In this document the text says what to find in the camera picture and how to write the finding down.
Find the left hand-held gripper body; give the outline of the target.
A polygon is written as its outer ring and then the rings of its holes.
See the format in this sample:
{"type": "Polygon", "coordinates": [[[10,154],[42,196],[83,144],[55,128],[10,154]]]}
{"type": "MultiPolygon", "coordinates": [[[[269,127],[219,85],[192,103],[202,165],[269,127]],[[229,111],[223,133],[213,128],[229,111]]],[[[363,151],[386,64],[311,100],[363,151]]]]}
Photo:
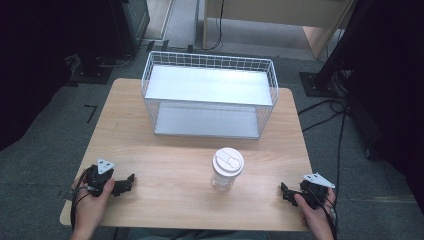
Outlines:
{"type": "Polygon", "coordinates": [[[115,164],[102,158],[89,168],[87,190],[95,197],[102,194],[104,185],[112,177],[115,164]]]}

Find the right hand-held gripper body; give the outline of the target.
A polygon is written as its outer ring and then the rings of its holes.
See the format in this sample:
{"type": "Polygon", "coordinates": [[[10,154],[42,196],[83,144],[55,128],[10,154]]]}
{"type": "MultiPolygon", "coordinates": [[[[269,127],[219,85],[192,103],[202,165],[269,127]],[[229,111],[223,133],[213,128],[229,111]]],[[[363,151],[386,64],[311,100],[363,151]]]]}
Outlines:
{"type": "Polygon", "coordinates": [[[335,184],[319,173],[304,175],[300,183],[302,196],[313,209],[319,208],[325,202],[329,188],[334,189],[335,184]]]}

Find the person's right hand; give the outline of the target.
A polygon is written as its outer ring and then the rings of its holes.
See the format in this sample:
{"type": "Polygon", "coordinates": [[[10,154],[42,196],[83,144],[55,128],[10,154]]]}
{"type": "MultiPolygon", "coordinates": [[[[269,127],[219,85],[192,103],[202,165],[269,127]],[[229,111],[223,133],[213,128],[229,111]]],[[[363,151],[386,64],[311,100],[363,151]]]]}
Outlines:
{"type": "Polygon", "coordinates": [[[312,209],[299,194],[295,194],[294,198],[302,211],[302,223],[309,228],[312,235],[313,233],[331,233],[333,235],[327,219],[336,200],[336,195],[331,188],[328,189],[324,209],[312,209]]]}

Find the person's left hand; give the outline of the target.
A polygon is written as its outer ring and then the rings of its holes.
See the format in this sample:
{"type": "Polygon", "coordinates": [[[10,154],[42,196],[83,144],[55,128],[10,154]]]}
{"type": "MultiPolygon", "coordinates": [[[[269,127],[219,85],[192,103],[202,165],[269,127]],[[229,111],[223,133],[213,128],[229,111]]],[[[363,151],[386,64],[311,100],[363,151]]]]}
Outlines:
{"type": "Polygon", "coordinates": [[[86,189],[81,189],[79,191],[79,196],[86,195],[86,197],[82,199],[76,206],[74,230],[87,229],[93,230],[95,232],[96,228],[103,220],[107,202],[114,188],[114,185],[115,180],[110,178],[106,182],[103,188],[103,192],[99,197],[92,196],[87,192],[86,189]]]}

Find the clear cup with white lid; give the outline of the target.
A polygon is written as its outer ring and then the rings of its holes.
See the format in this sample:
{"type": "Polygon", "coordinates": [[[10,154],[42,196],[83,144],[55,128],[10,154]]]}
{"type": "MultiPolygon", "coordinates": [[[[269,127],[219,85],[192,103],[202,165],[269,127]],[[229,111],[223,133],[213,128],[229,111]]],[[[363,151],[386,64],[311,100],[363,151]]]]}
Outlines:
{"type": "Polygon", "coordinates": [[[212,187],[220,192],[229,191],[244,170],[245,161],[241,153],[230,147],[216,151],[212,158],[212,187]]]}

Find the person's dark trousers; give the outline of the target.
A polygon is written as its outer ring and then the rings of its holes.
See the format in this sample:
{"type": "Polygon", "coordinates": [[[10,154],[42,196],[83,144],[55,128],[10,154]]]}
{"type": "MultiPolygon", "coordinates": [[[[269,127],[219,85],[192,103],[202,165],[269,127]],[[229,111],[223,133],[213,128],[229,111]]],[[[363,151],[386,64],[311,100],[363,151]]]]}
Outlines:
{"type": "Polygon", "coordinates": [[[264,231],[133,228],[127,240],[268,240],[264,231]]]}

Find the black metal stand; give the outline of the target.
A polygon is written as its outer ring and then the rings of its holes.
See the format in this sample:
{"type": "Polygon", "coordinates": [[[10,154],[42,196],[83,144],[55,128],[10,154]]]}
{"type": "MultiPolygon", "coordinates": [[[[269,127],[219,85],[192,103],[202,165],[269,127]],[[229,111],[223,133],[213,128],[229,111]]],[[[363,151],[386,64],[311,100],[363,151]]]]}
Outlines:
{"type": "Polygon", "coordinates": [[[337,96],[332,84],[333,75],[338,70],[347,69],[350,59],[348,50],[352,49],[353,43],[358,39],[358,36],[355,36],[355,31],[360,27],[361,21],[366,15],[370,4],[371,2],[368,0],[354,0],[354,8],[347,23],[345,32],[321,70],[318,73],[299,73],[307,96],[337,96]]]}

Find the black cabinet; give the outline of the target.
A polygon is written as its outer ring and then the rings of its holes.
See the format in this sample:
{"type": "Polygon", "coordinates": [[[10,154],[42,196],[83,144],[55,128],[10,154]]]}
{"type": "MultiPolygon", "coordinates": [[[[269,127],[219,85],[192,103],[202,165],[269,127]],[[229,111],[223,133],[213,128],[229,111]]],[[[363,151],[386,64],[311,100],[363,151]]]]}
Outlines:
{"type": "Polygon", "coordinates": [[[106,84],[137,54],[150,22],[147,0],[81,0],[77,83],[106,84]]]}

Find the light wooden desk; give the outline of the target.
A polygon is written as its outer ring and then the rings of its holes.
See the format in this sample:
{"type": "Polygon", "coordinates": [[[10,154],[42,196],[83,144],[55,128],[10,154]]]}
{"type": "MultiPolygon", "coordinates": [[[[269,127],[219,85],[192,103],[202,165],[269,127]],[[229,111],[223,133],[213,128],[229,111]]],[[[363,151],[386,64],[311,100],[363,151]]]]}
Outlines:
{"type": "Polygon", "coordinates": [[[357,0],[205,0],[203,42],[211,18],[302,26],[315,58],[346,27],[357,0]]]}

